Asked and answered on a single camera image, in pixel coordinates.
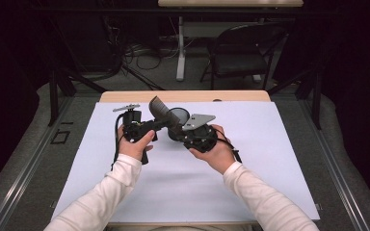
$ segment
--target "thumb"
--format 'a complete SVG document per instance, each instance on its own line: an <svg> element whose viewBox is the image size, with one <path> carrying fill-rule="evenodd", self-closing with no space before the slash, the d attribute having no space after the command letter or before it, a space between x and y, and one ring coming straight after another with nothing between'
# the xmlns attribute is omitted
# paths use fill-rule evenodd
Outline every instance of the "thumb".
<svg viewBox="0 0 370 231"><path fill-rule="evenodd" d="M137 141L137 143L141 146L147 146L152 141L154 136L155 136L155 131L150 130L145 134L145 136L143 136L139 141Z"/></svg>

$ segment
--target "sleeve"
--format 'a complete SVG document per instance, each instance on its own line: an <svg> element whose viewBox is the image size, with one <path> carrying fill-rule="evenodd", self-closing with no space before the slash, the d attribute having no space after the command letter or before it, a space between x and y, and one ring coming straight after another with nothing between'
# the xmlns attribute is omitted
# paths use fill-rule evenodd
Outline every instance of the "sleeve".
<svg viewBox="0 0 370 231"><path fill-rule="evenodd" d="M141 167L140 161L119 154L113 171L53 218L44 230L103 230L117 205L134 189Z"/></svg>
<svg viewBox="0 0 370 231"><path fill-rule="evenodd" d="M248 205L263 230L318 230L300 207L242 164L233 163L226 170L224 181Z"/></svg>

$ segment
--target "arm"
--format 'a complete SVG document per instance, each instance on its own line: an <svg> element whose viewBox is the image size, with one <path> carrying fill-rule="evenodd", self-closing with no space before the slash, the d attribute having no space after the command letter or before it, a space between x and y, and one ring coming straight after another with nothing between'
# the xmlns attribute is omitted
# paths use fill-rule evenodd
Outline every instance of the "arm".
<svg viewBox="0 0 370 231"><path fill-rule="evenodd" d="M218 125L212 126L219 131L218 138L225 139L224 129ZM314 222L290 199L235 162L225 143L218 141L206 153L195 149L190 151L224 176L226 186L248 205L264 230L318 230Z"/></svg>
<svg viewBox="0 0 370 231"><path fill-rule="evenodd" d="M122 137L122 126L118 130ZM131 143L120 139L119 157L104 179L86 194L72 202L57 215L45 230L103 230L117 205L131 193L141 171L143 150L154 137L149 131L142 139Z"/></svg>

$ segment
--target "forearm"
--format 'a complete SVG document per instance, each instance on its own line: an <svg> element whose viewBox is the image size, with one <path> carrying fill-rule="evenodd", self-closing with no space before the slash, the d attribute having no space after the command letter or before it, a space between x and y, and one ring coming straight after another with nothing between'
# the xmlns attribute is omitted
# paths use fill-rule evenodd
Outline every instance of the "forearm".
<svg viewBox="0 0 370 231"><path fill-rule="evenodd" d="M137 182L141 162L119 154L113 171L56 216L45 230L103 230Z"/></svg>
<svg viewBox="0 0 370 231"><path fill-rule="evenodd" d="M230 166L224 180L245 201L264 230L318 230L295 203L241 164Z"/></svg>

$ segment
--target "table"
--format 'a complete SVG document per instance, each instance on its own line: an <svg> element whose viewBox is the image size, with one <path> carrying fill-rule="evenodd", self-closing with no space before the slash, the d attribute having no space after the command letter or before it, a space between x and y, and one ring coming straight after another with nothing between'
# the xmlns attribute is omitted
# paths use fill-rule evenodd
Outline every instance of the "table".
<svg viewBox="0 0 370 231"><path fill-rule="evenodd" d="M303 0L158 0L160 7L167 8L204 8L204 7L219 7L219 8L297 8L303 5ZM209 25L202 26L202 29L209 29ZM216 28L214 33L209 35L217 36L220 32L225 30L223 26ZM206 31L198 29L202 36L206 35ZM185 50L184 50L184 21L183 17L179 17L178 22L178 36L179 36L179 57L178 68L176 71L176 80L183 81L185 75Z"/></svg>
<svg viewBox="0 0 370 231"><path fill-rule="evenodd" d="M53 217L110 169L118 116L113 109L139 103L143 120L149 120L152 116L147 104L155 95L169 108L186 108L191 114L214 113L216 119L211 123L224 126L240 150L244 165L286 194L310 218L319 219L276 105L264 90L104 92L93 111ZM222 102L211 102L219 99ZM180 142L169 140L166 131L157 135L158 141L148 153L149 163L143 166L135 190L120 203L109 226L256 222L244 203L224 187L220 174L197 160Z"/></svg>

